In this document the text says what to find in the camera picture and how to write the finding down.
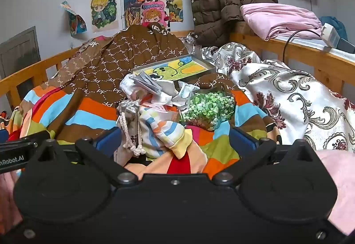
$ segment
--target door frame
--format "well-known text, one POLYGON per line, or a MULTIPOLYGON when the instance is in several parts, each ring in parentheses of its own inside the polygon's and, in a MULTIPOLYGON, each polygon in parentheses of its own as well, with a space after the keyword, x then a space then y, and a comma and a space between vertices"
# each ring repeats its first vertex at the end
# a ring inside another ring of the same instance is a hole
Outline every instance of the door frame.
MULTIPOLYGON (((38 42, 37 42, 37 33, 36 33, 36 26, 33 26, 19 34, 17 34, 16 36, 8 39, 7 41, 3 42, 0 44, 0 50, 3 46, 5 46, 7 43, 15 40, 16 38, 19 38, 19 37, 22 37, 23 35, 29 33, 29 32, 32 32, 33 31, 33 35, 34 35, 34 43, 35 43, 35 48, 36 48, 36 52, 37 52, 37 56, 38 56, 38 61, 41 61, 41 56, 39 54, 39 48, 38 48, 38 42)), ((3 70, 3 67, 2 67, 2 64, 0 65, 0 76, 1 76, 1 79, 4 79, 5 78, 5 72, 3 70)))

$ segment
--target silver floral comforter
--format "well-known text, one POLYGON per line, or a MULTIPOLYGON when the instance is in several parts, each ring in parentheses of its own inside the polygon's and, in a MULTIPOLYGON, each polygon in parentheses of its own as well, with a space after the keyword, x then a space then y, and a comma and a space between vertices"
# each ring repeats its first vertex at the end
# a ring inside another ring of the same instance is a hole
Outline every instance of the silver floral comforter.
POLYGON ((261 61, 238 43, 221 48, 185 44, 191 54, 216 66, 249 99, 275 120, 283 144, 304 138, 315 150, 355 152, 355 105, 330 91, 311 74, 291 70, 278 60, 261 61))

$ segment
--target green stones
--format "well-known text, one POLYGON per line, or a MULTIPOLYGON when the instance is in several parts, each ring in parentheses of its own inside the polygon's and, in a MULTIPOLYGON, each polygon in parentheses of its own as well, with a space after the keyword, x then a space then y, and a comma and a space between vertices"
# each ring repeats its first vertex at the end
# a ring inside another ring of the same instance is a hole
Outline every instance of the green stones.
POLYGON ((182 116, 191 125, 213 131, 221 122, 232 118, 234 109, 234 98, 226 96, 224 92, 195 93, 182 116))

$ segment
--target picture frame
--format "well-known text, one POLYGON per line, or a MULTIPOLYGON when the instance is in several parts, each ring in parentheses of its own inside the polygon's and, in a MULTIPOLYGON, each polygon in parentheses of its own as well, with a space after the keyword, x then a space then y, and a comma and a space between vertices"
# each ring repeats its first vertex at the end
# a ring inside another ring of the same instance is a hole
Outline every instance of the picture frame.
POLYGON ((216 72, 216 67, 194 55, 184 55, 132 69, 134 75, 142 71, 153 79, 189 82, 216 72))

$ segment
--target black cable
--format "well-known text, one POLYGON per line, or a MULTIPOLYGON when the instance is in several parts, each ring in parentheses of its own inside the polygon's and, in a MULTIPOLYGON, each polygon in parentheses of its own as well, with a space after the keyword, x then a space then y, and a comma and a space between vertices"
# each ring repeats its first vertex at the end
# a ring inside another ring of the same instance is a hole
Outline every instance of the black cable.
POLYGON ((312 31, 312 30, 308 30, 308 29, 304 29, 304 30, 298 30, 296 32, 294 32, 287 40, 286 44, 285 44, 285 47, 284 47, 284 51, 282 53, 282 62, 285 63, 285 51, 286 51, 286 47, 288 45, 288 43, 291 41, 292 37, 294 35, 296 35, 297 33, 299 32, 303 32, 303 31, 308 31, 308 32, 312 32, 313 34, 316 34, 319 38, 321 37, 319 34, 317 34, 316 32, 312 31))

